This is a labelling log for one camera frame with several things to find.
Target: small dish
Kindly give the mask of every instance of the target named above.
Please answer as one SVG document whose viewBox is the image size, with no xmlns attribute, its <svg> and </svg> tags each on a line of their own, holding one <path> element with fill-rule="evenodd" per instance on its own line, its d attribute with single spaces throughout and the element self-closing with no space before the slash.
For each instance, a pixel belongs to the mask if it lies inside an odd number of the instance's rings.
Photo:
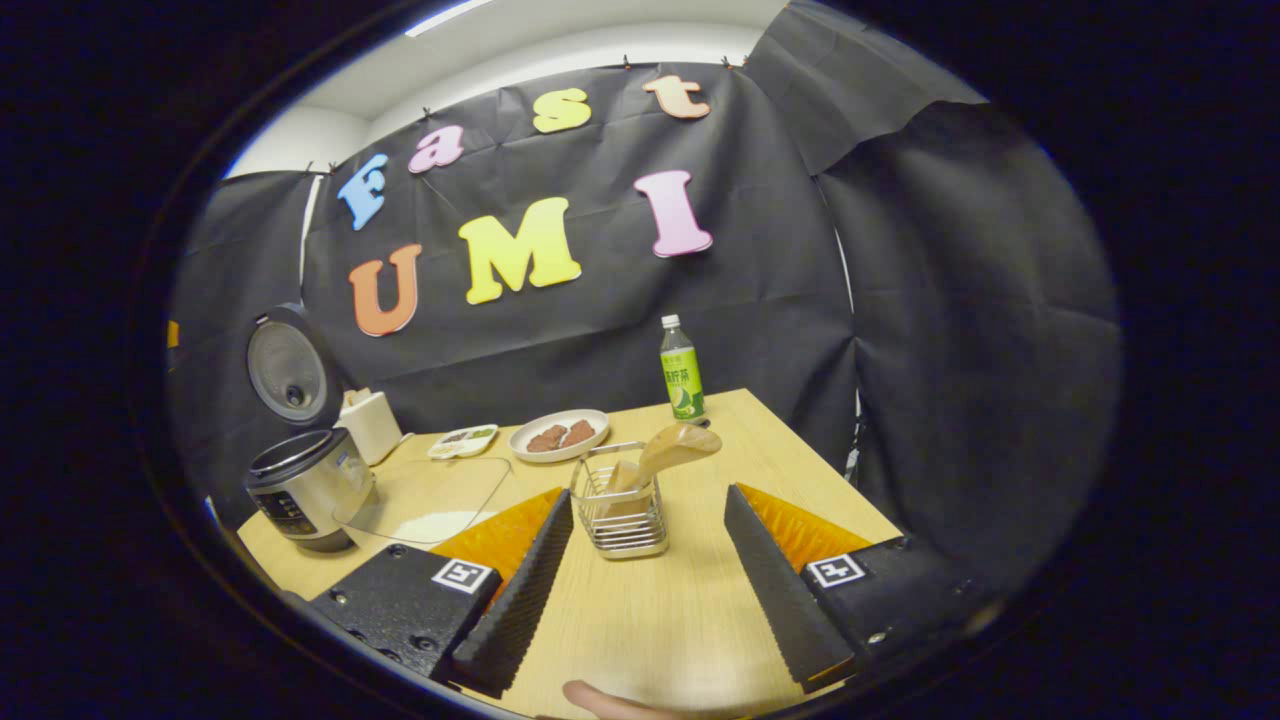
<svg viewBox="0 0 1280 720">
<path fill-rule="evenodd" d="M 433 460 L 448 460 L 449 457 L 471 457 L 480 455 L 489 447 L 493 438 L 498 436 L 498 425 L 476 425 L 449 430 L 440 439 L 435 441 L 431 450 L 426 451 Z"/>
<path fill-rule="evenodd" d="M 595 434 L 570 447 L 558 447 L 545 452 L 529 452 L 529 442 L 552 425 L 563 425 L 564 429 L 568 429 L 579 420 L 586 420 L 595 429 Z M 511 433 L 511 437 L 507 438 L 507 445 L 516 454 L 516 457 L 520 457 L 525 462 L 559 462 L 562 460 L 572 460 L 600 445 L 608 434 L 609 416 L 599 410 L 562 410 L 525 423 L 518 430 Z"/>
</svg>

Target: ceiling light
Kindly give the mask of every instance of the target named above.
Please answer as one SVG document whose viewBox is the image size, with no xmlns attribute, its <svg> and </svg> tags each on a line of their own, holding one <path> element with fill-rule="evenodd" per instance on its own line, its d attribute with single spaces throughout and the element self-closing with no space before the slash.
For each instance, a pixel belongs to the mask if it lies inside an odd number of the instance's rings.
<svg viewBox="0 0 1280 720">
<path fill-rule="evenodd" d="M 417 36 L 422 35 L 424 32 L 431 29 L 433 27 L 435 27 L 435 26 L 438 26 L 438 24 L 440 24 L 440 23 L 443 23 L 445 20 L 452 20 L 453 18 L 461 15 L 462 13 L 466 13 L 467 10 L 475 10 L 480 5 L 484 5 L 484 4 L 492 3 L 492 1 L 493 0 L 467 0 L 466 3 L 462 3 L 461 5 L 454 5 L 454 6 L 449 8 L 448 10 L 436 13 L 436 14 L 431 15 L 430 18 L 426 18 L 425 20 L 422 20 L 422 22 L 417 23 L 416 26 L 413 26 L 413 27 L 408 28 L 407 31 L 404 31 L 404 35 L 407 35 L 410 37 L 417 37 Z"/>
</svg>

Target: black cloth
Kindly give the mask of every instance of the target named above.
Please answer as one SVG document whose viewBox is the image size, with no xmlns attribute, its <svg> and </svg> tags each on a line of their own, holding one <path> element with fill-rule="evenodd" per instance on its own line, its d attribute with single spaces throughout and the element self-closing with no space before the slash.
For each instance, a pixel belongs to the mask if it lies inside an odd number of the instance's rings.
<svg viewBox="0 0 1280 720">
<path fill-rule="evenodd" d="M 666 74 L 698 82 L 696 120 L 666 114 L 641 86 Z M 590 120 L 538 132 L 532 104 L 577 87 Z M 460 102 L 394 132 L 325 181 L 307 236 L 303 304 L 357 384 L 385 391 L 404 430 L 518 424 L 570 407 L 623 410 L 667 401 L 660 315 L 678 313 L 705 392 L 746 387 L 833 468 L 852 437 L 852 316 L 831 219 L 787 118 L 739 70 L 709 64 L 598 68 L 550 76 Z M 462 156 L 420 176 L 417 141 L 463 128 Z M 337 197 L 369 159 L 389 156 L 385 202 L 361 229 Z M 687 170 L 707 251 L 658 258 L 649 201 L 632 183 Z M 468 250 L 458 228 L 495 215 L 516 233 L 530 204 L 564 197 L 564 232 L 582 275 L 504 286 L 468 305 Z M 357 325 L 351 270 L 383 260 L 379 300 L 397 301 L 392 251 L 421 243 L 419 305 L 399 332 Z M 713 423 L 714 401 L 708 405 Z"/>
<path fill-rule="evenodd" d="M 1083 507 L 1114 420 L 1120 328 L 1094 228 L 989 105 L 931 105 L 818 183 L 850 254 L 860 489 L 1012 587 Z"/>
<path fill-rule="evenodd" d="M 256 506 L 242 487 L 253 457 L 297 428 L 253 391 L 246 351 L 253 319 L 298 301 L 302 215 L 311 173 L 253 173 L 218 186 L 178 264 L 169 319 L 178 323 L 165 377 L 174 438 L 197 495 L 238 528 Z"/>
<path fill-rule="evenodd" d="M 810 174 L 901 129 L 931 102 L 986 101 L 897 40 L 804 0 L 778 13 L 742 69 L 785 113 Z"/>
</svg>

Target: green bottle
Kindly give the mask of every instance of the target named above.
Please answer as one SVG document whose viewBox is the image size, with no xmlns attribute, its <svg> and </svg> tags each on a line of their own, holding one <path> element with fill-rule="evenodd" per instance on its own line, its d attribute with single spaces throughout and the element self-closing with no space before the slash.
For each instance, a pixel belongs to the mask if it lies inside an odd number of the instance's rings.
<svg viewBox="0 0 1280 720">
<path fill-rule="evenodd" d="M 671 413 L 677 420 L 689 423 L 705 414 L 703 409 L 703 378 L 698 373 L 698 355 L 689 336 L 680 329 L 680 315 L 662 318 L 662 375 L 671 396 Z"/>
</svg>

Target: orange letter u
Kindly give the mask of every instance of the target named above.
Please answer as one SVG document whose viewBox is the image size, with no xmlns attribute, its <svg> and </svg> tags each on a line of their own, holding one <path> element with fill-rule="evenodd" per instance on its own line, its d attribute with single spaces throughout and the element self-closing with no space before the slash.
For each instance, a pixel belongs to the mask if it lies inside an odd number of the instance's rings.
<svg viewBox="0 0 1280 720">
<path fill-rule="evenodd" d="M 413 259 L 421 252 L 421 245 L 406 245 L 392 252 L 390 260 L 392 265 L 396 265 L 399 299 L 396 301 L 396 307 L 387 311 L 378 305 L 378 270 L 383 269 L 381 260 L 357 265 L 347 275 L 356 292 L 356 325 L 365 334 L 374 337 L 390 334 L 413 319 L 413 313 L 417 310 L 417 266 Z"/>
</svg>

